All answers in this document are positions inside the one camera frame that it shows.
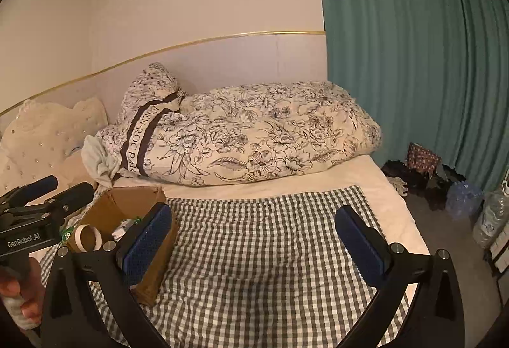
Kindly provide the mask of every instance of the blue foam grip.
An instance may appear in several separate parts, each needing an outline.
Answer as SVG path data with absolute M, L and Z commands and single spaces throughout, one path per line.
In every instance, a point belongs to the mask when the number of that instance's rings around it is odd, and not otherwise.
M 161 243 L 170 231 L 171 210 L 163 205 L 145 230 L 138 235 L 133 246 L 122 259 L 122 270 L 128 286 L 141 282 Z
M 355 213 L 349 206 L 342 206 L 336 211 L 336 232 L 366 284 L 378 289 L 383 284 L 385 273 L 383 259 L 365 235 L 369 228 L 366 225 L 360 226 L 359 221 L 364 222 L 351 212 Z

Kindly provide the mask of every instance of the green label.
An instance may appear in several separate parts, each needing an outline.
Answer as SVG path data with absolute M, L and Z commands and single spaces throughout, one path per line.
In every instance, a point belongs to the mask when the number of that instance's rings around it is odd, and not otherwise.
M 74 231 L 74 226 L 62 230 L 62 245 L 65 245 Z

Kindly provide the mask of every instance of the teal curtain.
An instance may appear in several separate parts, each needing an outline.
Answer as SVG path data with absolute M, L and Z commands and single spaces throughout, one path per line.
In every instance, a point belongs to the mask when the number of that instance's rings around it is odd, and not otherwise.
M 329 79 L 381 125 L 382 165 L 413 141 L 484 189 L 509 164 L 507 0 L 322 0 Z

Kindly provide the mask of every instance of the metal screw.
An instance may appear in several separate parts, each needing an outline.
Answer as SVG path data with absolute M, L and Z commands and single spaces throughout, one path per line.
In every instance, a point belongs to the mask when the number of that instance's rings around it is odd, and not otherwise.
M 60 257 L 64 257 L 67 253 L 69 253 L 69 249 L 66 246 L 62 246 L 57 250 L 57 255 Z
M 405 247 L 401 243 L 398 243 L 398 242 L 391 243 L 390 249 L 394 253 L 403 253 L 405 251 Z
M 450 258 L 449 252 L 447 252 L 445 249 L 439 249 L 437 253 L 439 258 L 443 259 L 444 261 L 447 261 L 447 259 Z
M 113 250 L 114 248 L 116 248 L 116 241 L 108 240 L 105 244 L 103 244 L 102 248 L 106 252 L 109 252 L 109 251 Z

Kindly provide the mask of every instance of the white bed sheet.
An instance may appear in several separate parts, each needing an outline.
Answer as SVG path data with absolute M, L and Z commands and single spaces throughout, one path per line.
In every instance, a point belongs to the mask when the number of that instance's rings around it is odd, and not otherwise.
M 114 182 L 114 187 L 146 185 L 161 186 L 166 197 L 219 200 L 258 199 L 305 191 L 329 191 L 357 185 L 362 189 L 388 243 L 397 241 L 409 252 L 429 254 L 405 201 L 368 155 L 358 156 L 321 173 L 248 184 L 190 187 L 147 178 L 125 177 Z M 409 301 L 413 298 L 415 288 L 415 285 L 408 286 Z

